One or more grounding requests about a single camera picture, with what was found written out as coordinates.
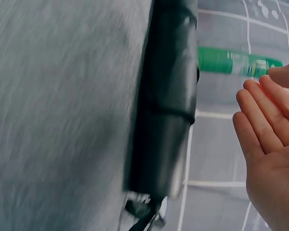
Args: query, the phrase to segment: green tube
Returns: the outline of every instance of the green tube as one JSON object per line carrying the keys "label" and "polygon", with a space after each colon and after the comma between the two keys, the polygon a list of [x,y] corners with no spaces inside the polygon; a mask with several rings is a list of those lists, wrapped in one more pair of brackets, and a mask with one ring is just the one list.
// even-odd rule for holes
{"label": "green tube", "polygon": [[281,61],[212,47],[198,47],[200,71],[260,77],[268,74],[268,69],[283,66]]}

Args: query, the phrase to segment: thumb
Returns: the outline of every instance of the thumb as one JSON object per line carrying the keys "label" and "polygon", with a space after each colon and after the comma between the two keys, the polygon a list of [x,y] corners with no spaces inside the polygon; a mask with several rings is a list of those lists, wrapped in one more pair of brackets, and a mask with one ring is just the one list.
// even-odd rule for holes
{"label": "thumb", "polygon": [[268,74],[275,83],[282,87],[289,88],[289,65],[270,68]]}

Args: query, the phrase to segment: floor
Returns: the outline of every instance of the floor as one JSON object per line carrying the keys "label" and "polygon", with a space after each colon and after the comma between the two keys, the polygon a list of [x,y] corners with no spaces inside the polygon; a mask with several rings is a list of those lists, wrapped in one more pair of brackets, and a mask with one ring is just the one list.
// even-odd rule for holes
{"label": "floor", "polygon": [[[289,63],[289,1],[198,0],[199,46]],[[168,201],[167,231],[269,231],[250,204],[246,167],[232,125],[244,77],[202,73],[184,190]]]}

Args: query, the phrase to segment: gray floor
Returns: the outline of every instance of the gray floor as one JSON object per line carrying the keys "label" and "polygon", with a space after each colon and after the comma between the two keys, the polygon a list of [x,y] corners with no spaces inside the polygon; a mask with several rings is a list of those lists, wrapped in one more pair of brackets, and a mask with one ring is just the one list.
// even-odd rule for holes
{"label": "gray floor", "polygon": [[[258,0],[246,0],[249,17],[286,30],[286,24],[275,0],[262,0],[268,18],[262,13]],[[289,6],[279,1],[289,25]],[[243,1],[198,0],[199,45],[248,52],[247,22],[221,16],[226,12],[246,17]],[[278,19],[272,15],[276,11]],[[287,34],[274,28],[250,24],[250,47],[254,54],[264,55],[289,63]],[[257,211],[251,207],[245,187],[214,187],[222,181],[242,184],[246,177],[243,154],[232,126],[231,115],[238,110],[235,94],[245,78],[202,73],[199,82],[196,118],[190,157],[189,180],[212,187],[187,187],[182,226],[171,222],[167,231],[269,231]],[[182,200],[169,201],[168,220],[177,221]]]}

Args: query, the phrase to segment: black strap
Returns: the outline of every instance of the black strap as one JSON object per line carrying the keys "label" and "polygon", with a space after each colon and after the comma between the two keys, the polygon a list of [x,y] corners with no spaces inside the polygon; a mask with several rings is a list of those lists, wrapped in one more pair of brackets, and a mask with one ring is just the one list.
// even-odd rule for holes
{"label": "black strap", "polygon": [[139,219],[136,224],[134,224],[129,231],[144,231],[150,221],[156,217],[159,211],[162,201],[156,201],[151,199],[149,202],[150,212],[143,218]]}

